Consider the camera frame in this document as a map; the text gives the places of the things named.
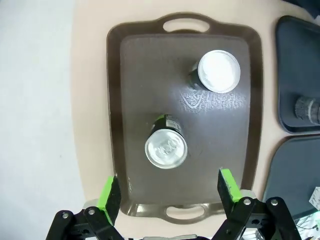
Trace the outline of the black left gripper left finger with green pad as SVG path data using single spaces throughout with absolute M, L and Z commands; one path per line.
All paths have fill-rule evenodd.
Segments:
M 98 203 L 74 214 L 70 210 L 58 211 L 46 236 L 47 240 L 121 240 L 115 228 L 121 205 L 118 178 L 110 176 L 104 185 Z

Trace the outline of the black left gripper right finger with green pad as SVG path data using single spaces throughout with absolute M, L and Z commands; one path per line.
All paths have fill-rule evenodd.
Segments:
M 281 197 L 261 202 L 243 196 L 227 168 L 218 172 L 217 190 L 226 220 L 212 237 L 214 240 L 239 240 L 246 229 L 257 229 L 264 240 L 299 240 L 300 234 Z

